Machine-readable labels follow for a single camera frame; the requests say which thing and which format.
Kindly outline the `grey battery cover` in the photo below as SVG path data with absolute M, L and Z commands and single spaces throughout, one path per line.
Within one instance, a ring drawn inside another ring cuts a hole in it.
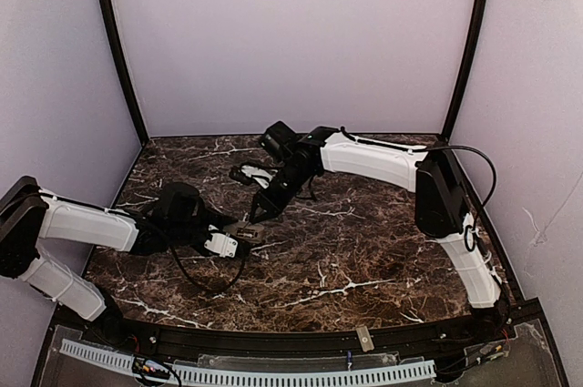
M 372 351 L 374 349 L 373 341 L 365 325 L 358 326 L 356 333 L 363 352 Z

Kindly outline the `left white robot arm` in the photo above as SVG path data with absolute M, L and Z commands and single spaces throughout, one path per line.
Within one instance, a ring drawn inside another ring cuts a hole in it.
M 199 191 L 183 182 L 163 187 L 139 211 L 108 209 L 67 199 L 21 177 L 1 198 L 1 275 L 21 280 L 49 299 L 96 321 L 107 296 L 38 246 L 64 239 L 148 256 L 190 246 L 203 256 L 243 255 L 242 239 L 230 234 L 237 220 L 207 207 Z

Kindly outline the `white AC remote control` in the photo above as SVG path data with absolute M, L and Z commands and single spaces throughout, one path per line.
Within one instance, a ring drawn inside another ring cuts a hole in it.
M 248 221 L 237 221 L 227 225 L 223 229 L 226 233 L 238 240 L 244 240 L 250 244 L 261 244 L 264 239 L 265 227 L 261 224 L 251 224 Z

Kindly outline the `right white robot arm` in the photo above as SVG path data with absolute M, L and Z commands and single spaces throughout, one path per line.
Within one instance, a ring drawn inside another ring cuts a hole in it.
M 444 249 L 472 311 L 486 315 L 502 309 L 503 281 L 478 223 L 485 206 L 470 201 L 456 146 L 397 144 L 344 127 L 319 126 L 300 135 L 281 121 L 261 135 L 259 145 L 276 164 L 240 166 L 244 180 L 260 187 L 252 199 L 251 222 L 279 217 L 303 188 L 326 173 L 386 183 L 408 193 L 416 229 Z

